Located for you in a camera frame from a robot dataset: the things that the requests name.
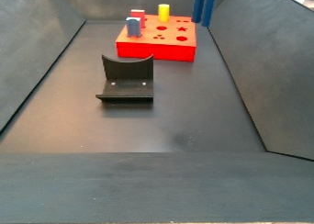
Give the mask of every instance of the gray floor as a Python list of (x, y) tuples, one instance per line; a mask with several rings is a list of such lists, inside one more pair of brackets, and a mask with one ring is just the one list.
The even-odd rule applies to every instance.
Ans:
[(155, 61), (152, 105), (101, 104), (100, 55), (116, 59), (121, 27), (84, 25), (1, 136), (0, 152), (263, 151), (206, 28), (195, 62)]
[(264, 152), (204, 28), (151, 106), (95, 98), (120, 28), (83, 27), (1, 135), (0, 222), (312, 222), (314, 163)]

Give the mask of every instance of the red shape sorter board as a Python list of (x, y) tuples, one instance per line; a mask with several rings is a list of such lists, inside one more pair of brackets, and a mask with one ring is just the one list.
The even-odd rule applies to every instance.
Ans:
[(115, 41), (119, 57), (147, 58), (194, 62), (196, 50), (195, 23), (191, 17), (171, 16), (170, 22), (159, 22), (157, 16), (145, 15), (141, 37), (127, 37), (127, 26)]

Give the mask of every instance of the cylinder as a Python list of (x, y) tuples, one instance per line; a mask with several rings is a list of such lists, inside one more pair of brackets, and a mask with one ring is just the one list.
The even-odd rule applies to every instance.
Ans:
[(157, 6), (157, 17), (160, 22), (170, 21), (171, 7), (170, 5), (160, 4)]

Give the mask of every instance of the circular hole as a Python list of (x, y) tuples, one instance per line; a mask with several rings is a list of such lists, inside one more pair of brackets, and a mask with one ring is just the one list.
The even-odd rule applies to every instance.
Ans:
[(179, 41), (187, 41), (187, 37), (176, 37), (176, 40), (179, 40)]
[(167, 27), (160, 26), (160, 27), (156, 27), (156, 29), (157, 29), (157, 30), (166, 30)]

